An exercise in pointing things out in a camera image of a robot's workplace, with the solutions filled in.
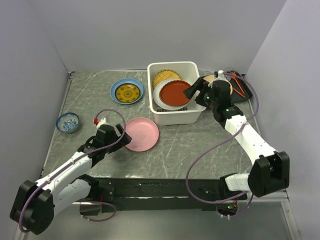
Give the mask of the pink plate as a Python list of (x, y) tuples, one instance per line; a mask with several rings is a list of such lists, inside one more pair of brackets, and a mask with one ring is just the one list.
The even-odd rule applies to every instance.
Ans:
[(132, 138), (126, 148), (134, 152), (145, 152), (156, 145), (159, 129), (150, 119), (137, 117), (126, 123), (125, 132)]

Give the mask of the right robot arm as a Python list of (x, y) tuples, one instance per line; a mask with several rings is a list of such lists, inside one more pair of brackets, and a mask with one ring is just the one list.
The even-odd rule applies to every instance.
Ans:
[(251, 192), (256, 197), (284, 190), (290, 184), (290, 157), (270, 146), (250, 125), (249, 119), (231, 102), (231, 87), (223, 77), (212, 82), (199, 77), (184, 94), (188, 99), (212, 109), (214, 119), (231, 134), (248, 155), (250, 173), (232, 173), (220, 179), (219, 195), (224, 199), (236, 193)]

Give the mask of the red round plate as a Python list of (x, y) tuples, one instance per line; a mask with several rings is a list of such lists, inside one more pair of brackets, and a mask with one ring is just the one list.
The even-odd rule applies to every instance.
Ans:
[(186, 97), (184, 90), (191, 87), (189, 83), (183, 80), (173, 80), (166, 83), (160, 90), (160, 99), (169, 106), (179, 107), (189, 103), (190, 99)]

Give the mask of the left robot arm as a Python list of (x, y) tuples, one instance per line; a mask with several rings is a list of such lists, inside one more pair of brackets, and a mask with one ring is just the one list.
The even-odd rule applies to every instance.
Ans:
[(9, 217), (23, 233), (41, 234), (54, 217), (78, 200), (103, 205), (103, 189), (85, 172), (131, 142), (126, 126), (102, 124), (73, 156), (47, 176), (26, 180), (16, 194)]

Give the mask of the round bamboo mat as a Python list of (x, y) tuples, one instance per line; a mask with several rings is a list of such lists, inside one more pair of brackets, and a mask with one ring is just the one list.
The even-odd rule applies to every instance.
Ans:
[(152, 80), (152, 87), (155, 89), (156, 86), (165, 80), (182, 80), (179, 73), (171, 69), (163, 69), (156, 73)]

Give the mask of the white plate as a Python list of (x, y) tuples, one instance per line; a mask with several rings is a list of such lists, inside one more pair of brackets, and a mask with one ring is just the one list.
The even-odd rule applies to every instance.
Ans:
[(188, 103), (187, 103), (187, 104), (182, 105), (182, 106), (169, 106), (169, 105), (165, 104), (165, 103), (161, 100), (161, 98), (160, 98), (160, 91), (161, 91), (162, 87), (163, 87), (165, 84), (167, 84), (167, 83), (169, 83), (169, 82), (171, 82), (171, 81), (175, 81), (175, 80), (177, 80), (177, 79), (167, 79), (167, 80), (164, 80), (164, 81), (162, 81), (161, 83), (159, 83), (159, 84), (156, 86), (156, 88), (153, 90), (153, 94), (152, 94), (153, 100), (154, 100), (154, 102), (155, 102), (160, 108), (162, 108), (162, 109), (165, 109), (165, 110), (168, 110), (168, 111), (176, 111), (176, 110), (182, 109), (182, 108), (184, 108), (184, 107), (186, 107), (186, 106), (188, 105)]

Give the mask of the blue yellow pattern plate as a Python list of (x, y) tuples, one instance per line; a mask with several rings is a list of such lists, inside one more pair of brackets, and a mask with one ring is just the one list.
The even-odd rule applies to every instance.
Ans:
[(137, 103), (144, 94), (142, 83), (134, 78), (123, 78), (110, 88), (111, 98), (119, 104), (131, 105)]

